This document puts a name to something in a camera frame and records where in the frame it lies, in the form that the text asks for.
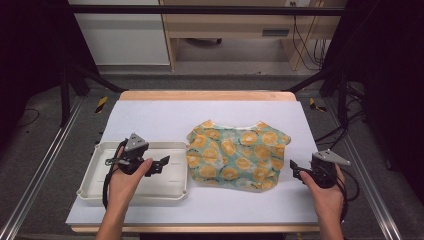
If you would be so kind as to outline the yellow clamp right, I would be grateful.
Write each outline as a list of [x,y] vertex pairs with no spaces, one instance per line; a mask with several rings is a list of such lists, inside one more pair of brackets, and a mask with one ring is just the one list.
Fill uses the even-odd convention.
[[309,98],[309,106],[310,106],[310,108],[311,108],[311,109],[313,109],[313,110],[317,110],[317,111],[320,111],[320,112],[327,112],[326,107],[318,106],[318,105],[315,103],[314,98]]

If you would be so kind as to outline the white cabinet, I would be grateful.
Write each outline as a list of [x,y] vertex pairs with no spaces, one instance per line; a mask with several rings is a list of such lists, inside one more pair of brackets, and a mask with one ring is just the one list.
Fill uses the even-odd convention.
[[76,14],[98,66],[168,65],[160,14]]

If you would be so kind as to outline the yellow floral patterned cloth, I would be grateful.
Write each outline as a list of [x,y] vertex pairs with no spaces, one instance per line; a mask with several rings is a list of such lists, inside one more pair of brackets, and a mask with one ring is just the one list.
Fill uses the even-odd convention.
[[187,135],[186,160],[194,181],[262,192],[279,182],[291,137],[260,121],[249,127],[207,120]]

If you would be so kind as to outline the white plastic tray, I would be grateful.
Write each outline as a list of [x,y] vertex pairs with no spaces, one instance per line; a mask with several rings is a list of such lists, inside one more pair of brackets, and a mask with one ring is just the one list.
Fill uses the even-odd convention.
[[[103,185],[110,167],[105,164],[114,156],[118,142],[103,142],[95,147],[79,190],[78,197],[89,206],[102,206]],[[159,174],[143,177],[130,202],[131,206],[175,205],[187,194],[186,144],[183,142],[151,142],[145,158],[155,161],[169,156]]]

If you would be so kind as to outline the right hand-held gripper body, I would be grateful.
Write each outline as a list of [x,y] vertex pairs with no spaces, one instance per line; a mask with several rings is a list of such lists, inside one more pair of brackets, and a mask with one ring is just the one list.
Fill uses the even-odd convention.
[[330,149],[318,151],[312,154],[311,168],[306,172],[320,188],[331,188],[337,182],[336,164],[350,166],[351,162]]

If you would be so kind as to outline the black horizontal frame bar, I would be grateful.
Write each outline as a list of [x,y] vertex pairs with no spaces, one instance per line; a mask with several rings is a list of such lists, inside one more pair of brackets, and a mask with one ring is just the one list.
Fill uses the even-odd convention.
[[343,16],[344,8],[254,6],[69,5],[73,13]]

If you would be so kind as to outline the aluminium rail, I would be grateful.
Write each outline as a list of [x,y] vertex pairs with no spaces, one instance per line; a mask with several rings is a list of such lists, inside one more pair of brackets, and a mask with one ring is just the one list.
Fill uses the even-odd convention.
[[341,130],[342,137],[333,137],[333,150],[351,161],[346,167],[351,176],[346,174],[348,196],[353,197],[359,190],[358,197],[349,203],[349,210],[342,224],[343,232],[348,240],[403,240],[401,233],[384,202],[380,190],[372,178],[377,170],[368,169],[371,160],[362,154],[362,148],[356,145],[354,137],[364,137],[360,143],[370,147],[370,134],[367,125],[362,122],[363,109],[356,100],[347,100],[347,130]]
[[84,97],[75,98],[68,120],[59,128],[14,211],[0,229],[0,240],[14,240],[67,139],[84,101]]

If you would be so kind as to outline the yellow clamp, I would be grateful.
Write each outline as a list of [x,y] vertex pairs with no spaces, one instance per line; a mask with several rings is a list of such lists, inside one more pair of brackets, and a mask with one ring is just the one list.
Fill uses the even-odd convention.
[[103,110],[103,108],[106,104],[107,99],[108,99],[107,96],[103,96],[103,97],[100,98],[100,100],[97,104],[97,107],[95,109],[95,113],[101,113],[102,112],[102,110]]
[[314,98],[309,98],[309,106],[310,106],[310,108],[311,108],[311,109],[313,109],[313,110],[317,110],[317,111],[320,111],[320,112],[327,112],[326,107],[318,106],[318,105],[315,103]]

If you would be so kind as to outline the white table mat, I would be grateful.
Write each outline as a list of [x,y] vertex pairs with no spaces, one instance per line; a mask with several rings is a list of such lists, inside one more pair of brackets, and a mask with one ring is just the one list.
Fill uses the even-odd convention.
[[[303,167],[317,150],[298,101],[118,101],[102,140],[122,141],[136,132],[149,142],[186,140],[197,125],[248,127],[259,121],[291,137],[285,158]],[[188,184],[188,196],[175,206],[132,206],[130,225],[314,224],[317,217],[306,186],[285,166],[276,187],[263,193]]]

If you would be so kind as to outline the person's right hand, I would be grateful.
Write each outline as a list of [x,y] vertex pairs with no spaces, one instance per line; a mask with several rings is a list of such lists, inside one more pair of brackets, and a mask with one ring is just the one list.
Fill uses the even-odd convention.
[[344,197],[337,186],[320,188],[305,171],[300,172],[303,182],[308,187],[314,201],[314,208],[320,221],[341,221]]

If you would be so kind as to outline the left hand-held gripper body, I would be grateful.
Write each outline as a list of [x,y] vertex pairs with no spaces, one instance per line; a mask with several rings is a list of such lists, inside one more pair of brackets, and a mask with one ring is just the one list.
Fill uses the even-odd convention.
[[144,152],[149,148],[149,143],[136,133],[132,133],[129,138],[122,141],[115,152],[115,155],[105,160],[107,166],[118,164],[119,169],[125,174],[133,174],[144,162]]

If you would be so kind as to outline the person's left hand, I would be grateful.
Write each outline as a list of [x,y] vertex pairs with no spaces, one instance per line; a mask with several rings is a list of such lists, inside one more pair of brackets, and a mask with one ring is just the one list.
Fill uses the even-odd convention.
[[152,162],[151,158],[145,160],[132,175],[125,174],[117,165],[114,166],[109,185],[108,208],[129,204],[140,180],[150,169]]

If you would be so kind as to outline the yellow clamp left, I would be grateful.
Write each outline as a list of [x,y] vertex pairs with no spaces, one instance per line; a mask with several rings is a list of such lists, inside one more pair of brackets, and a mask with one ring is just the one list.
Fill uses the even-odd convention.
[[100,98],[100,100],[97,104],[97,107],[95,109],[95,113],[101,113],[102,112],[102,110],[103,110],[103,108],[106,104],[107,99],[108,99],[107,96],[103,96],[103,97]]

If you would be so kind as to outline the light wooden desk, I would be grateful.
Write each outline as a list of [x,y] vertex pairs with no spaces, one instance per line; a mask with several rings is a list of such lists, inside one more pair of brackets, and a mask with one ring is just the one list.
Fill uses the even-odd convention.
[[[343,8],[347,0],[159,0],[162,6]],[[279,39],[293,70],[307,57],[309,41],[330,40],[338,16],[165,14],[167,36],[176,39]]]

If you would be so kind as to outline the black metal stand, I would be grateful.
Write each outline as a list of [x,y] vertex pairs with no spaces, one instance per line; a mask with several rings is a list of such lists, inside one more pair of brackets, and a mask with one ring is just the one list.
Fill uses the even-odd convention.
[[63,127],[71,116],[70,107],[70,96],[69,87],[72,87],[78,96],[87,96],[90,92],[90,88],[86,83],[86,79],[94,80],[96,83],[106,87],[107,89],[115,92],[122,93],[125,91],[121,88],[104,78],[98,73],[91,72],[78,65],[65,66],[60,73],[60,91],[61,91],[61,107],[62,107],[62,119],[60,126]]
[[319,93],[323,97],[330,97],[335,91],[338,91],[337,119],[341,126],[346,129],[348,127],[346,105],[348,80],[347,73],[342,65],[335,64],[323,68],[314,75],[308,77],[306,80],[286,89],[286,92],[297,93],[301,89],[317,82],[318,80],[323,80],[323,84],[319,90]]

